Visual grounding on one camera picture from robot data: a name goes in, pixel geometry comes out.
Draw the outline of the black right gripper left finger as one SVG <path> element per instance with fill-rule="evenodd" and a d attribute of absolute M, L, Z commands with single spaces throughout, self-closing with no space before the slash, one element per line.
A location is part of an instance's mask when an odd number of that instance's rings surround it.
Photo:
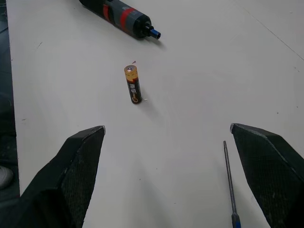
<path fill-rule="evenodd" d="M 81 228 L 95 187 L 105 136 L 96 126 L 67 138 L 16 206 L 18 228 Z"/>

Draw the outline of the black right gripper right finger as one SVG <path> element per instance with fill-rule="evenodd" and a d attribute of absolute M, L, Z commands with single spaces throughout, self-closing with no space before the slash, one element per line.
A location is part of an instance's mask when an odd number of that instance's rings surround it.
<path fill-rule="evenodd" d="M 230 126 L 247 183 L 272 228 L 304 226 L 304 159 L 280 135 Z"/>

